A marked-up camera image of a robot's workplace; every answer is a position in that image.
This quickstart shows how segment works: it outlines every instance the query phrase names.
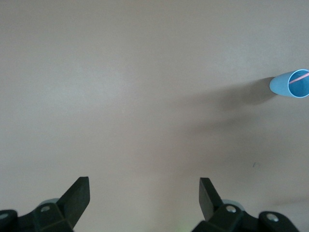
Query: light blue plastic cup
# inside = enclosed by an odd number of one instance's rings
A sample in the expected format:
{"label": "light blue plastic cup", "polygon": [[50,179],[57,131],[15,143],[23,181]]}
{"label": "light blue plastic cup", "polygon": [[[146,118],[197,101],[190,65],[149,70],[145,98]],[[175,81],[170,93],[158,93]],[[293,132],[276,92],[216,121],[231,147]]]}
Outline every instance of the light blue plastic cup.
{"label": "light blue plastic cup", "polygon": [[289,82],[307,73],[309,73],[307,69],[299,69],[276,76],[269,84],[270,90],[287,97],[304,98],[309,95],[309,77],[291,84]]}

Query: metal screw head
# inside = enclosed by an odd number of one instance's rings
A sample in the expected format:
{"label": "metal screw head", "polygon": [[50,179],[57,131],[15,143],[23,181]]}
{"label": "metal screw head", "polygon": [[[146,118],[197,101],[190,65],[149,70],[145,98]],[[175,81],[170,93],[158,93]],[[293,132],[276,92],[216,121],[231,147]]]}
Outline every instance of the metal screw head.
{"label": "metal screw head", "polygon": [[0,215],[0,220],[5,219],[9,214],[1,214]]}
{"label": "metal screw head", "polygon": [[236,213],[236,208],[231,205],[227,206],[226,210],[230,213]]}
{"label": "metal screw head", "polygon": [[278,218],[276,215],[274,215],[274,214],[267,214],[266,217],[267,217],[268,220],[270,220],[270,221],[274,221],[274,222],[279,221],[279,218]]}
{"label": "metal screw head", "polygon": [[44,206],[44,207],[42,207],[41,212],[45,212],[45,211],[48,211],[48,210],[50,210],[50,207]]}

